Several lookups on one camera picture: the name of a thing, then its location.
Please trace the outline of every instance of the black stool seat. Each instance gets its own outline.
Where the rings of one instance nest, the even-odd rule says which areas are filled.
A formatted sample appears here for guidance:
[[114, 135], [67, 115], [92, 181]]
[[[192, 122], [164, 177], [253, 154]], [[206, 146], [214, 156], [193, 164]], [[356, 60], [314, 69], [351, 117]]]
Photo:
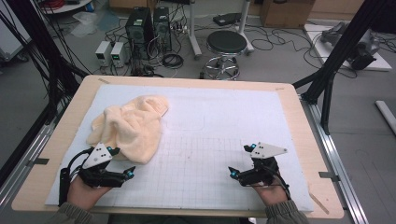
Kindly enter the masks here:
[[233, 31], [216, 31], [207, 37], [207, 46], [218, 53], [238, 54], [247, 47], [246, 39]]

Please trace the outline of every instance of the person's left hand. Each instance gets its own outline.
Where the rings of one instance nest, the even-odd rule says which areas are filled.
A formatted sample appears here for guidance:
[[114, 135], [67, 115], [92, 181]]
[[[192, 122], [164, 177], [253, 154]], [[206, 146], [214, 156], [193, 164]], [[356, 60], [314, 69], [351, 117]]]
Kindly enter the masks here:
[[84, 184], [79, 176], [76, 176], [70, 184], [67, 202], [90, 211], [97, 201], [111, 189], [110, 187], [91, 188]]

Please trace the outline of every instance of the white mat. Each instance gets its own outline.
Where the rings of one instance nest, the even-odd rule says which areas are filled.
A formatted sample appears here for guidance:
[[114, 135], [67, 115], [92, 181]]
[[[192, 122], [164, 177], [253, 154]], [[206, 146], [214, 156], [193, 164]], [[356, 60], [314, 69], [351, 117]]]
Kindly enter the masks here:
[[[320, 57], [320, 61], [322, 63], [326, 62], [327, 58], [329, 57], [330, 53], [332, 52], [332, 44], [330, 43], [322, 43], [320, 41], [321, 32], [324, 30], [329, 30], [332, 26], [322, 26], [322, 25], [313, 25], [313, 24], [306, 24], [305, 25], [306, 33], [311, 40], [311, 42], [315, 45], [315, 51], [317, 55]], [[366, 68], [363, 70], [372, 70], [372, 71], [389, 71], [392, 67], [378, 54], [375, 53], [373, 57], [376, 58], [376, 61], [370, 63]], [[349, 62], [345, 61], [343, 66], [351, 68]]]
[[[163, 116], [158, 151], [147, 165], [136, 167], [133, 179], [111, 190], [97, 205], [263, 210], [257, 193], [241, 187], [229, 177], [228, 170], [228, 166], [240, 171], [251, 169], [252, 160], [243, 145], [262, 141], [289, 150], [276, 157], [281, 174], [291, 185], [291, 197], [298, 208], [313, 211], [276, 92], [103, 85], [61, 167], [89, 147], [85, 140], [91, 133], [91, 122], [106, 107], [149, 94], [166, 96], [170, 105]], [[128, 161], [112, 161], [107, 170], [119, 172], [131, 166]], [[57, 177], [46, 204], [58, 203], [58, 188]]]

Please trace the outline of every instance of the peach towel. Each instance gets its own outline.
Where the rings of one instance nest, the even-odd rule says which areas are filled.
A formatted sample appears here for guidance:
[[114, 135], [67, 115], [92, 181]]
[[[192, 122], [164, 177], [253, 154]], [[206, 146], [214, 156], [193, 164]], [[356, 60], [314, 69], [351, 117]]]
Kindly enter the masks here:
[[93, 120], [87, 143], [96, 146], [102, 142], [107, 147], [119, 147], [130, 161], [146, 164], [157, 151], [161, 118], [168, 106], [161, 95], [139, 96], [124, 106], [110, 106]]

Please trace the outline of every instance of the computer tower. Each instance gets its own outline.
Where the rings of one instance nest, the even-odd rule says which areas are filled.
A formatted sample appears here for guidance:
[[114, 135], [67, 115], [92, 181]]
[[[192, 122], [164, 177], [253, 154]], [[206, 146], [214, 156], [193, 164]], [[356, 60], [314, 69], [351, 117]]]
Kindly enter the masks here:
[[152, 17], [155, 36], [164, 51], [172, 50], [169, 7], [156, 7]]
[[130, 44], [133, 44], [132, 57], [149, 60], [149, 54], [155, 45], [155, 43], [150, 43], [154, 38], [154, 31], [149, 8], [135, 7], [125, 24], [125, 30]]

